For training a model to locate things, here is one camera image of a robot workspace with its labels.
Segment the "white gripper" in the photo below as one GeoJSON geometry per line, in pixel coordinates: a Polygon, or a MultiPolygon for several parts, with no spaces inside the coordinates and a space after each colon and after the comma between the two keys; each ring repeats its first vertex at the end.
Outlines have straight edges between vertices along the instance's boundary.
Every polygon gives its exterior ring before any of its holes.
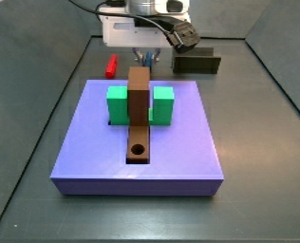
{"type": "MultiPolygon", "coordinates": [[[[136,14],[144,17],[171,16],[183,21],[191,21],[188,11],[168,12],[165,7],[104,7],[100,9],[108,13],[136,14]]],[[[157,47],[155,62],[161,59],[161,47],[171,47],[165,35],[151,23],[139,26],[137,19],[101,16],[104,25],[104,41],[109,47],[132,47],[137,62],[143,62],[140,47],[157,47]]]]}

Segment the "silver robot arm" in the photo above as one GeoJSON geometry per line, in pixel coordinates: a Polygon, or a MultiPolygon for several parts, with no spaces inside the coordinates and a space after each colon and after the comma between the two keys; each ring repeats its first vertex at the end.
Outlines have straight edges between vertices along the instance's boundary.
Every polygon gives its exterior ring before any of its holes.
{"type": "Polygon", "coordinates": [[[101,16],[104,41],[109,47],[131,47],[141,65],[160,60],[161,50],[171,43],[160,30],[168,31],[175,39],[181,26],[189,22],[189,0],[123,0],[123,4],[108,3],[100,10],[107,13],[132,14],[145,20],[128,17],[101,16]]]}

